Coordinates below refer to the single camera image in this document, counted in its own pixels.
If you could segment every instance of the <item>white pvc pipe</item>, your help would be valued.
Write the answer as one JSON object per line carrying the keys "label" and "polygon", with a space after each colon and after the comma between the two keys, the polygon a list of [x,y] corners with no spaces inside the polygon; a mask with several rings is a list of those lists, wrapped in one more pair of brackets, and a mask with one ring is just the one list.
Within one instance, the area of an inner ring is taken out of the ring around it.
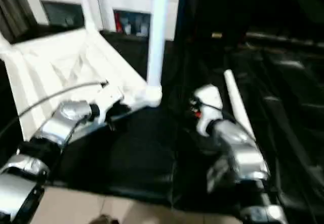
{"label": "white pvc pipe", "polygon": [[154,0],[147,65],[147,83],[152,87],[161,85],[167,6],[168,0]]}
{"label": "white pvc pipe", "polygon": [[85,24],[86,24],[86,29],[97,29],[96,24],[94,22],[92,13],[91,13],[91,7],[90,7],[90,2],[89,0],[81,0],[82,4],[82,11],[83,15],[85,17]]}
{"label": "white pvc pipe", "polygon": [[228,69],[225,71],[224,76],[235,119],[239,121],[255,139],[254,132],[247,111],[244,107],[241,94],[239,93],[233,72]]}

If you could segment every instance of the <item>white frame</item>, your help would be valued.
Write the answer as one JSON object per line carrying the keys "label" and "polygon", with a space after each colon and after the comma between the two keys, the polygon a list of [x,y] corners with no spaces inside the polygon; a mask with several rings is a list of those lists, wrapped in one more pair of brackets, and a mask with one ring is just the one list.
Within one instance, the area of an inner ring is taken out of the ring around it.
{"label": "white frame", "polygon": [[[61,64],[64,67],[67,61],[72,61],[73,64],[79,58],[87,61],[101,78],[105,78],[109,81],[110,86],[118,88],[123,93],[123,103],[128,105],[131,111],[139,110],[145,106],[158,106],[162,98],[160,79],[163,67],[167,1],[154,0],[155,12],[151,17],[148,82],[145,82],[100,35],[93,19],[89,0],[81,0],[86,24],[83,29],[13,46],[0,34],[0,59],[6,64],[18,113],[40,99],[63,89],[52,66],[53,63],[57,64],[57,62],[63,61]],[[85,99],[91,102],[101,91],[105,91],[105,88],[101,89],[97,86],[90,91],[89,89],[78,89],[77,92],[73,92],[73,98],[76,95],[79,100]],[[71,95],[70,97],[53,98],[46,103],[46,108],[36,107],[26,117],[21,118],[24,140],[29,140],[46,118],[50,117],[59,102],[66,99],[72,99]],[[71,141],[104,126],[105,124],[99,120],[78,128]]]}
{"label": "white frame", "polygon": [[[152,14],[154,0],[99,0],[104,29],[116,32],[114,10]],[[175,36],[179,0],[168,0],[165,38]]]}

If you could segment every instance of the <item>black fabric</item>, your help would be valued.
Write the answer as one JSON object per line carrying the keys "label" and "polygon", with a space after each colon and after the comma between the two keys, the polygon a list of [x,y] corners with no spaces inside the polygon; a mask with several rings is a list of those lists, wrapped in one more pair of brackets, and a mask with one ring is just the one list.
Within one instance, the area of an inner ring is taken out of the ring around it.
{"label": "black fabric", "polygon": [[39,159],[50,169],[53,168],[61,155],[60,146],[47,139],[32,138],[29,142],[21,143],[18,149],[20,154]]}
{"label": "black fabric", "polygon": [[[145,78],[147,40],[102,34]],[[313,166],[321,166],[321,60],[321,57],[246,48],[224,55],[219,44],[213,41],[188,43],[181,49],[167,42],[161,106],[145,108],[116,122],[116,132],[103,128],[69,145],[51,184],[183,210],[235,213],[238,201],[234,191],[219,189],[211,195],[206,193],[206,172],[219,152],[208,139],[195,132],[182,114],[194,89],[207,83],[219,88],[224,108],[231,111],[223,78],[224,69],[230,67],[271,173],[279,176],[274,180],[280,181],[278,191],[282,202],[289,207],[288,211],[302,210],[299,212],[301,220],[309,221],[299,184],[319,211],[322,202],[312,192],[305,172],[300,167],[295,169],[298,162],[290,141],[298,139],[300,152],[310,159],[312,171],[316,171]],[[4,73],[3,81],[9,86],[6,78]],[[7,96],[11,100],[2,103],[13,106],[11,92]],[[7,121],[12,115],[16,115],[14,107]],[[1,151],[5,153],[1,160],[15,150],[12,137],[20,130],[12,130],[7,133],[10,144],[1,140],[1,147],[5,149]]]}

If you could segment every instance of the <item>black cable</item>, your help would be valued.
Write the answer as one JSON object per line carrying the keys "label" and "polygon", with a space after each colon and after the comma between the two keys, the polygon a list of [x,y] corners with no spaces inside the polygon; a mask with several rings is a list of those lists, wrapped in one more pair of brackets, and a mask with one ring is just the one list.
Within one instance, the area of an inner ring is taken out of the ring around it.
{"label": "black cable", "polygon": [[33,105],[29,106],[28,108],[26,108],[24,111],[22,111],[18,116],[14,117],[1,131],[0,131],[0,139],[2,138],[2,136],[8,131],[8,129],[17,121],[19,120],[22,116],[24,116],[26,113],[28,113],[29,111],[31,111],[32,109],[34,109],[35,107],[37,107],[38,105],[52,99],[53,97],[62,95],[66,92],[69,91],[73,91],[75,89],[81,88],[81,87],[87,87],[87,86],[95,86],[95,85],[106,85],[106,83],[102,83],[102,82],[89,82],[89,83],[84,83],[84,84],[80,84],[77,86],[72,86],[70,88],[64,89],[62,91],[56,92],[52,95],[49,95],[41,100],[39,100],[38,102],[34,103]]}

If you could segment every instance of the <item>white robot part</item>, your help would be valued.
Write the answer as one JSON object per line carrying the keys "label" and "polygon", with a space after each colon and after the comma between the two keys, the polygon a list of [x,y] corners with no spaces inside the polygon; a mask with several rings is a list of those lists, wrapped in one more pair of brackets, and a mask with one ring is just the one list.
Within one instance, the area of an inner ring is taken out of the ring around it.
{"label": "white robot part", "polygon": [[213,120],[223,118],[221,111],[218,110],[223,108],[222,99],[218,88],[213,85],[206,85],[197,89],[195,96],[202,103],[200,107],[200,119],[196,129],[199,134],[208,137],[209,134],[206,132],[208,124]]}

